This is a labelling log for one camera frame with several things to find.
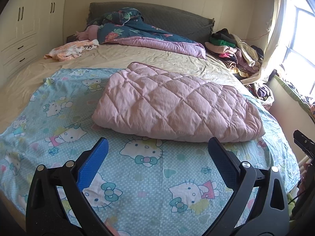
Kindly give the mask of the cream window curtain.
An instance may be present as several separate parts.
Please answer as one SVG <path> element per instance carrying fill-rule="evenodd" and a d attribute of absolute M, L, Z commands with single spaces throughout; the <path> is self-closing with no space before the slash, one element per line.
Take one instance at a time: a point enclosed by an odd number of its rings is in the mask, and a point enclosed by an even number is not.
<path fill-rule="evenodd" d="M 270 59 L 278 47 L 286 4 L 287 0 L 274 0 L 271 28 L 268 34 L 268 43 L 264 52 L 263 63 L 257 73 L 241 81 L 243 85 L 252 84 L 259 80 L 266 82 L 266 78 L 268 78 L 269 74 L 271 73 L 272 69 L 271 66 L 269 66 Z"/>

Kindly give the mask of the cream wardrobe with drawers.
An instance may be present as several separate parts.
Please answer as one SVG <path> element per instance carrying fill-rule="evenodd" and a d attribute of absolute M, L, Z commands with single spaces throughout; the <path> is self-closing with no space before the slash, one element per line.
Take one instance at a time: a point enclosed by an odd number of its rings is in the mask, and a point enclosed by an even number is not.
<path fill-rule="evenodd" d="M 1 0 L 1 84 L 64 43 L 65 0 Z"/>

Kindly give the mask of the pink quilted jacket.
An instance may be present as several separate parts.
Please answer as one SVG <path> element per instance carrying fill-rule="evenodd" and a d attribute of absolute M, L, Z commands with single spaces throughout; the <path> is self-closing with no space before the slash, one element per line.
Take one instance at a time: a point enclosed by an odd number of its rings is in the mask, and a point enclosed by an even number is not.
<path fill-rule="evenodd" d="M 139 62 L 110 76 L 92 119 L 119 133 L 184 142 L 265 133 L 258 109 L 235 87 Z"/>

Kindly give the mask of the pink pillow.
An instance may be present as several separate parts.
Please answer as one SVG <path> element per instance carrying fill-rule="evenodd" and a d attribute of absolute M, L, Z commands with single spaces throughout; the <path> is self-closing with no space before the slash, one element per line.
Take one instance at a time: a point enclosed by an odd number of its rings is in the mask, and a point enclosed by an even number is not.
<path fill-rule="evenodd" d="M 96 40 L 98 29 L 99 29 L 98 25 L 90 25 L 89 27 L 86 28 L 85 31 L 77 32 L 76 37 L 79 41 Z"/>

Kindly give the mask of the green window sill cover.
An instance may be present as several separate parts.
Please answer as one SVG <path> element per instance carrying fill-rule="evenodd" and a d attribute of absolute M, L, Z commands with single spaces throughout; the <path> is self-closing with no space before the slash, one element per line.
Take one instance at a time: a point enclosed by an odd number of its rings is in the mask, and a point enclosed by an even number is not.
<path fill-rule="evenodd" d="M 314 123 L 314 97 L 300 94 L 291 82 L 282 79 L 277 75 L 273 78 L 280 84 L 286 93 L 299 104 Z"/>

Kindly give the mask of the orange white small cloth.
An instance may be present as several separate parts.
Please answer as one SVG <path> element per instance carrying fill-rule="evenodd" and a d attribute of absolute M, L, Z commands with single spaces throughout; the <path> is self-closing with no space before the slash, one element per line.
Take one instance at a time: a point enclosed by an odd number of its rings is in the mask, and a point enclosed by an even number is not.
<path fill-rule="evenodd" d="M 99 47 L 97 40 L 73 41 L 52 49 L 44 56 L 44 59 L 53 59 L 59 62 L 73 60 L 82 55 L 85 51 L 90 51 Z"/>

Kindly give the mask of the teal floral purple comforter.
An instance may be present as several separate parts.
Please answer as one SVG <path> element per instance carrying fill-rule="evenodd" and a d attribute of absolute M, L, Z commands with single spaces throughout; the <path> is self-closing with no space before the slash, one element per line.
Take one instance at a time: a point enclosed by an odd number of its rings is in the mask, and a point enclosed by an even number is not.
<path fill-rule="evenodd" d="M 98 26 L 99 44 L 117 43 L 148 47 L 195 58 L 206 58 L 206 51 L 202 44 L 144 23 L 141 12 L 132 7 L 104 13 L 92 20 L 91 24 Z"/>

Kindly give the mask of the pile of mixed clothes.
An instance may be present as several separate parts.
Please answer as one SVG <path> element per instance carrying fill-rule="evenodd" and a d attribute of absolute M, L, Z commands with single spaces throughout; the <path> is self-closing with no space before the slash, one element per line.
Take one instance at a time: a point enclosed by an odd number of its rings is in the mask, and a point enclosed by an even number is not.
<path fill-rule="evenodd" d="M 226 28 L 212 33 L 205 47 L 239 80 L 258 73 L 264 59 L 262 49 L 248 45 Z"/>

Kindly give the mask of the bag of clothes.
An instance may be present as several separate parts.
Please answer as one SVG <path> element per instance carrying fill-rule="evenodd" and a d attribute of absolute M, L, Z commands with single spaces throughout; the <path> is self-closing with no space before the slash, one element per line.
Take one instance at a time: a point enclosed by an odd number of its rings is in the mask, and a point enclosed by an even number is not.
<path fill-rule="evenodd" d="M 249 92 L 256 99 L 260 101 L 262 106 L 269 111 L 274 102 L 274 95 L 272 90 L 266 85 L 261 83 L 252 83 L 245 86 Z"/>

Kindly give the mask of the dark green headboard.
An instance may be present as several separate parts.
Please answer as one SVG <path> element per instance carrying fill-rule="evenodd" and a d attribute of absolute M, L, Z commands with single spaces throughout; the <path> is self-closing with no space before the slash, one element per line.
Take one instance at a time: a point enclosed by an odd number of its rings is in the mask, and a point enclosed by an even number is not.
<path fill-rule="evenodd" d="M 214 19 L 173 7 L 140 2 L 93 2 L 89 6 L 86 22 L 91 23 L 104 13 L 118 11 L 124 7 L 133 7 L 140 11 L 144 23 L 201 44 L 209 40 L 215 25 Z"/>

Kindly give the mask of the blue hello kitty sheet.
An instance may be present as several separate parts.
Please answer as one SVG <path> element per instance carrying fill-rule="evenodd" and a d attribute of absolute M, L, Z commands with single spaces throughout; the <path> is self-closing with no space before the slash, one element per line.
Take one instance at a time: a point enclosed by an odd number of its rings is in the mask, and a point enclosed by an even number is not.
<path fill-rule="evenodd" d="M 124 135 L 92 114 L 115 69 L 62 69 L 1 89 L 1 191 L 25 220 L 38 165 L 60 167 L 101 137 L 109 153 L 84 195 L 121 235 L 201 235 L 232 194 L 206 143 Z"/>

